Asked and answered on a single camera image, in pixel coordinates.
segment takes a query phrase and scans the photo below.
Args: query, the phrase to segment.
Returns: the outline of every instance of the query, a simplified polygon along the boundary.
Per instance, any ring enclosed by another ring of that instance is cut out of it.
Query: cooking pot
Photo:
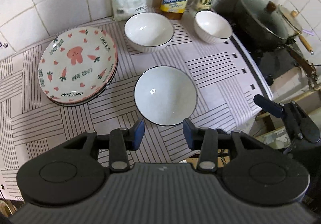
[[[272,2],[267,5],[262,0],[239,0],[234,14],[239,26],[263,51],[275,51],[285,46],[290,37],[299,35],[303,45],[313,54],[302,36],[302,27],[285,7],[277,8]]]

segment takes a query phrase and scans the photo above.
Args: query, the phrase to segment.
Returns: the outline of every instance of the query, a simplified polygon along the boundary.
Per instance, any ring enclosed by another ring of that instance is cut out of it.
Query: metal screw
[[[111,167],[115,170],[123,170],[127,167],[127,163],[124,161],[115,161],[111,164]]]
[[[215,168],[215,163],[212,162],[212,161],[202,161],[200,163],[200,167],[203,169],[203,170],[212,170]]]

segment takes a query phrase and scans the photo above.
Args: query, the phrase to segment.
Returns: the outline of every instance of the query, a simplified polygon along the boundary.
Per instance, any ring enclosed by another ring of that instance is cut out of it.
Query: stove burner
[[[279,48],[277,50],[271,49],[271,51],[263,51],[255,44],[253,39],[237,25],[232,17],[224,17],[231,24],[234,34],[249,52],[269,86],[273,84],[276,78],[297,65],[287,49]],[[292,46],[300,52],[296,43],[293,43]]]

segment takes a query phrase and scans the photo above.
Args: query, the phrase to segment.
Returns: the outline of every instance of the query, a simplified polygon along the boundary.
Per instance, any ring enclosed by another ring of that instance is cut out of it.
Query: striped tablecloth
[[[273,99],[261,73],[235,36],[225,44],[205,44],[195,35],[192,17],[186,13],[181,21],[172,21],[175,33],[169,46],[158,53],[145,54],[129,46],[124,24],[110,18],[84,24],[109,32],[117,44],[119,63],[110,86],[96,99],[78,107],[51,103],[38,85],[38,63],[56,36],[0,62],[2,198],[22,200],[16,174],[26,161],[86,130],[108,134],[115,128],[130,128],[141,116],[134,103],[135,83],[151,67],[177,67],[194,80],[198,101],[191,120],[197,127],[229,132],[260,111],[253,103],[254,95]],[[194,153],[187,147],[182,125],[145,123],[140,149],[128,152],[131,164],[178,162]],[[98,161],[104,166],[108,165],[108,155],[106,150],[99,152]]]

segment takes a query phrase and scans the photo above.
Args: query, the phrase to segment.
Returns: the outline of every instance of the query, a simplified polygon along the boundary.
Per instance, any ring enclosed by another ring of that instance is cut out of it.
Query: white bowl
[[[226,42],[233,33],[228,21],[211,11],[201,11],[195,15],[194,29],[197,35],[209,44]]]
[[[129,18],[125,35],[132,48],[143,53],[154,53],[165,48],[174,35],[170,21],[156,13],[140,13]]]
[[[139,77],[134,99],[147,120],[161,126],[173,126],[190,117],[197,94],[192,80],[184,72],[170,66],[157,66]]]

